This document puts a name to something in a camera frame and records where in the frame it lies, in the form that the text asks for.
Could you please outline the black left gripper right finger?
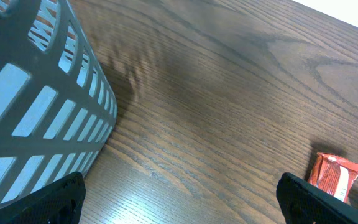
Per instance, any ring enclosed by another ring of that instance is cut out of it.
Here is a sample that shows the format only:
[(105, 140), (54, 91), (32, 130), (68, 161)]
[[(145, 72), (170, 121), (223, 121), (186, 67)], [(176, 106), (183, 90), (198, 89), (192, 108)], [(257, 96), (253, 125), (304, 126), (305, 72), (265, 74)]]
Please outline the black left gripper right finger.
[(277, 200), (286, 223), (358, 224), (358, 210), (285, 172), (278, 182)]

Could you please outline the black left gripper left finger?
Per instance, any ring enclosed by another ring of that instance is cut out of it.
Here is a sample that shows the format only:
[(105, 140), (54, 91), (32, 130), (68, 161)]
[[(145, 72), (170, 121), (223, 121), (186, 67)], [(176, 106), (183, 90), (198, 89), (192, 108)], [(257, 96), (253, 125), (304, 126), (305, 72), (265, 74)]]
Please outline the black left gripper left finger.
[(0, 209), (0, 223), (78, 223), (86, 188), (73, 172)]

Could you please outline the red white snack bar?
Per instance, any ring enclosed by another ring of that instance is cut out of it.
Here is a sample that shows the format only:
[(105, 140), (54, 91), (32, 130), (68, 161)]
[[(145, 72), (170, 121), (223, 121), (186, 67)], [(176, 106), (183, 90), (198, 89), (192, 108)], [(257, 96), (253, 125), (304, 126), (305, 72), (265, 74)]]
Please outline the red white snack bar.
[(357, 163), (334, 154), (318, 152), (308, 182), (346, 203), (357, 177)]

